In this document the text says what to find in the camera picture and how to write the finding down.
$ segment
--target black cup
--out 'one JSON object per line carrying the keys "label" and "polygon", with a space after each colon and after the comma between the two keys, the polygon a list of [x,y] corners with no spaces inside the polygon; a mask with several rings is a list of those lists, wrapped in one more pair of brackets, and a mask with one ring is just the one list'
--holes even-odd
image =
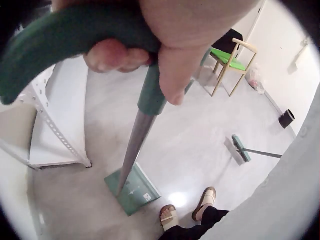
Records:
{"label": "black cup", "polygon": [[283,128],[286,128],[289,126],[290,123],[294,120],[294,115],[292,112],[287,109],[280,117],[279,117],[279,123]]}

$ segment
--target sticker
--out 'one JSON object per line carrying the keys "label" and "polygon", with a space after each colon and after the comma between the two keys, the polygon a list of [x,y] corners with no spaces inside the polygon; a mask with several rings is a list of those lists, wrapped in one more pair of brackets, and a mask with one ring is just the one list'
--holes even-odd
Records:
{"label": "sticker", "polygon": [[144,197],[147,201],[151,200],[151,197],[150,197],[150,195],[149,195],[148,193],[144,194],[143,197]]}

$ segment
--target wooden chair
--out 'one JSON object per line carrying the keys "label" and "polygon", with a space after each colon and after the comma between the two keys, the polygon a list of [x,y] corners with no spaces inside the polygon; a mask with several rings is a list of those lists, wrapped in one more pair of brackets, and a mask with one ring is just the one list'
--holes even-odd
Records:
{"label": "wooden chair", "polygon": [[[214,66],[214,69],[213,69],[213,73],[216,73],[217,72],[217,69],[218,69],[218,65],[221,64],[222,65],[222,70],[221,72],[219,73],[219,76],[217,78],[217,85],[215,86],[212,94],[211,94],[211,97],[214,95],[214,93],[216,92],[218,86],[220,85],[221,81],[222,81],[222,78],[224,76],[224,74],[226,73],[227,70],[233,70],[233,71],[237,71],[237,72],[240,72],[242,73],[242,76],[241,78],[238,80],[238,82],[236,83],[236,85],[234,86],[234,88],[232,89],[231,93],[229,95],[229,97],[233,94],[233,92],[235,91],[236,87],[238,86],[239,82],[243,79],[243,77],[245,76],[245,74],[247,73],[254,57],[256,56],[257,54],[257,48],[255,46],[252,46],[251,44],[249,43],[246,43],[246,42],[243,42],[239,39],[236,39],[236,38],[233,38],[232,39],[233,42],[236,43],[236,46],[235,48],[233,49],[232,53],[229,54],[229,53],[226,53],[226,52],[223,52],[221,50],[218,50],[218,49],[215,49],[215,48],[211,48],[211,52],[210,52],[210,55],[213,56],[213,58],[215,60],[217,60],[217,63],[216,65]],[[249,64],[247,67],[245,67],[244,65],[242,65],[242,63],[240,63],[236,58],[234,58],[234,55],[236,53],[236,50],[238,48],[239,45],[242,45],[244,46],[245,48],[249,49],[251,52],[254,53],[253,57],[251,58]]]}

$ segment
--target green handle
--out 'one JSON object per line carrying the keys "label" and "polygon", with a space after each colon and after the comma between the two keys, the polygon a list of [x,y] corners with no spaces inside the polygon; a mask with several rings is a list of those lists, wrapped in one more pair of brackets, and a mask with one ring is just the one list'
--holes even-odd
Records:
{"label": "green handle", "polygon": [[[106,38],[116,38],[128,48],[143,48],[151,53],[158,53],[160,48],[140,12],[101,4],[66,8],[32,22],[8,42],[0,61],[1,101],[12,103],[40,72],[88,52]],[[148,70],[138,107],[145,114],[158,115],[165,102],[155,63]]]}

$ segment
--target green seat cushion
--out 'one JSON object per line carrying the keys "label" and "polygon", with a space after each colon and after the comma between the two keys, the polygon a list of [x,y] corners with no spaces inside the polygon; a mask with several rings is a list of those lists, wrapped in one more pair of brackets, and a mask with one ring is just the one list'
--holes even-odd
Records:
{"label": "green seat cushion", "polygon": [[[227,63],[229,61],[229,58],[231,56],[231,54],[227,53],[227,52],[223,52],[219,49],[216,48],[212,48],[211,49],[211,53],[214,54],[215,56],[217,56],[223,63]],[[243,66],[242,63],[240,63],[237,59],[233,58],[231,63],[230,63],[230,67],[232,68],[236,68],[239,70],[245,70],[245,66]]]}

